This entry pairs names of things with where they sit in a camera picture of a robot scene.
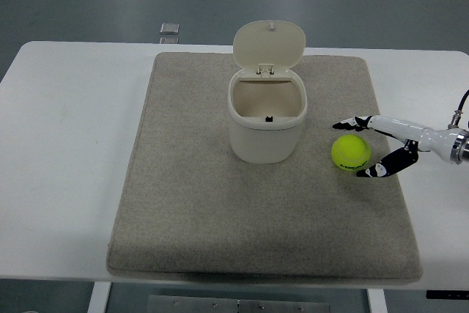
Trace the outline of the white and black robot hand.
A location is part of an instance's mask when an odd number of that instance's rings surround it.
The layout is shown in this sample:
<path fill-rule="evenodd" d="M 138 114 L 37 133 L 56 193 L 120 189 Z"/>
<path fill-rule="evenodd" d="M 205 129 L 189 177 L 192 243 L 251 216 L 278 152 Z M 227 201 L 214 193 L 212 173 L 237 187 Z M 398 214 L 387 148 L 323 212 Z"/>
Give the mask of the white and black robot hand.
<path fill-rule="evenodd" d="M 390 177 L 418 161 L 420 152 L 434 152 L 448 162 L 455 162 L 456 140 L 461 130 L 434 130 L 414 122 L 382 115 L 351 117 L 333 125 L 337 130 L 374 130 L 401 141 L 404 146 L 381 158 L 368 169 L 356 172 L 357 177 Z"/>

